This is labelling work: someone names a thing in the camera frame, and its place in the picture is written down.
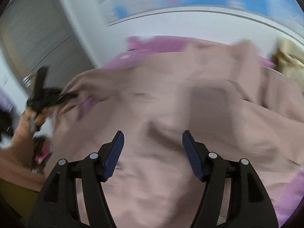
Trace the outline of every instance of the gray door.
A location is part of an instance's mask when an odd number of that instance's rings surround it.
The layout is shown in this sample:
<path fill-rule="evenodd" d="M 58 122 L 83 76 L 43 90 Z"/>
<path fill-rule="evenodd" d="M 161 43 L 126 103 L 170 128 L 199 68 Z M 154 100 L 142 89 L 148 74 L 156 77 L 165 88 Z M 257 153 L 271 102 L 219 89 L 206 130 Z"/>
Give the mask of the gray door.
<path fill-rule="evenodd" d="M 59 0 L 12 0 L 0 18 L 0 36 L 9 66 L 21 82 L 49 66 L 47 86 L 64 87 L 93 68 Z"/>

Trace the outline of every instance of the beige bedsheet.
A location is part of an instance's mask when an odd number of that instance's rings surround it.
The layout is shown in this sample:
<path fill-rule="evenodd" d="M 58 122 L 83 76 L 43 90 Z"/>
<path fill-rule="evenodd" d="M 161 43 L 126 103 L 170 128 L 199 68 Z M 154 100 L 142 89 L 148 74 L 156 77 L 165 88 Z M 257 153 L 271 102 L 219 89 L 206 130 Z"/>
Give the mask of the beige bedsheet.
<path fill-rule="evenodd" d="M 303 164 L 302 93 L 261 66 L 248 41 L 192 40 L 184 52 L 150 55 L 138 67 L 84 72 L 65 91 L 80 96 L 57 110 L 45 173 L 61 158 L 76 161 L 98 151 L 123 131 L 122 170 L 103 184 L 117 227 L 190 227 L 203 184 L 181 144 L 186 129 L 225 159 L 247 158 L 273 202 Z M 89 96 L 100 102 L 78 120 Z M 78 201 L 88 223 L 81 188 Z"/>

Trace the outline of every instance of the blue gripper pad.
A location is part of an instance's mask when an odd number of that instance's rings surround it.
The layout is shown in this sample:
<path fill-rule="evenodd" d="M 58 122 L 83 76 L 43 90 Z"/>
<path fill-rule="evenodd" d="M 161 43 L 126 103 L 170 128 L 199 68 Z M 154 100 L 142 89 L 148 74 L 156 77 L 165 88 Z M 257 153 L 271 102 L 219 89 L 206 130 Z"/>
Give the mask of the blue gripper pad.
<path fill-rule="evenodd" d="M 194 148 L 194 143 L 196 143 L 188 130 L 183 133 L 183 146 L 186 151 L 189 163 L 191 165 L 194 175 L 201 180 L 203 177 L 202 172 L 202 161 Z"/>
<path fill-rule="evenodd" d="M 114 173 L 115 167 L 117 165 L 121 151 L 123 150 L 123 145 L 125 142 L 124 134 L 118 131 L 111 142 L 112 148 L 104 161 L 105 172 L 103 174 L 103 179 L 107 181 Z"/>

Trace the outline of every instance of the ridged blue pad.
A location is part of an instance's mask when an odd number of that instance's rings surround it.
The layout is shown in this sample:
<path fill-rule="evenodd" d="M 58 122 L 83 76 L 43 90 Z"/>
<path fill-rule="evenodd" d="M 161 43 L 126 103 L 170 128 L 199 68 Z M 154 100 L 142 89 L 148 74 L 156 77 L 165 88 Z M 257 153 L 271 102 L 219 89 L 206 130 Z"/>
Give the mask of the ridged blue pad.
<path fill-rule="evenodd" d="M 186 151 L 186 155 L 188 157 L 189 163 L 191 165 L 192 171 L 194 173 L 194 175 L 201 180 L 203 177 L 203 173 L 202 173 L 202 162 L 200 160 L 200 157 L 198 156 L 193 143 L 194 140 L 193 138 L 190 138 L 187 131 L 185 131 L 183 133 L 183 146 L 184 149 Z"/>
<path fill-rule="evenodd" d="M 125 137 L 122 132 L 118 134 L 116 141 L 114 141 L 113 147 L 109 153 L 109 156 L 105 160 L 104 168 L 105 172 L 103 178 L 105 181 L 109 179 L 114 173 L 115 167 L 117 165 L 121 151 L 123 150 L 123 145 L 125 143 Z"/>

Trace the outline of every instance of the blue rubber fingertip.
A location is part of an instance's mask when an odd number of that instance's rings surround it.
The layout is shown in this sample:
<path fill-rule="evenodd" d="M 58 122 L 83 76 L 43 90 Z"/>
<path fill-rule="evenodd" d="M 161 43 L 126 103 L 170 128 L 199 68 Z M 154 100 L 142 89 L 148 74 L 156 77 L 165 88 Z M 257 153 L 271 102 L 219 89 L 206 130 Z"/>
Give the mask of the blue rubber fingertip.
<path fill-rule="evenodd" d="M 121 151 L 123 150 L 123 145 L 125 142 L 125 137 L 124 134 L 121 132 L 118 135 L 118 138 L 113 144 L 113 147 L 109 153 L 109 156 L 104 162 L 104 168 L 105 172 L 103 174 L 103 178 L 105 181 L 107 181 L 114 173 L 115 167 L 117 165 L 119 156 L 121 154 Z"/>
<path fill-rule="evenodd" d="M 192 171 L 194 175 L 201 180 L 203 177 L 202 173 L 202 162 L 200 160 L 200 157 L 198 156 L 194 145 L 191 141 L 191 138 L 189 137 L 188 133 L 185 131 L 183 133 L 182 137 L 183 146 L 186 151 L 186 155 L 188 157 L 189 163 L 191 165 Z"/>

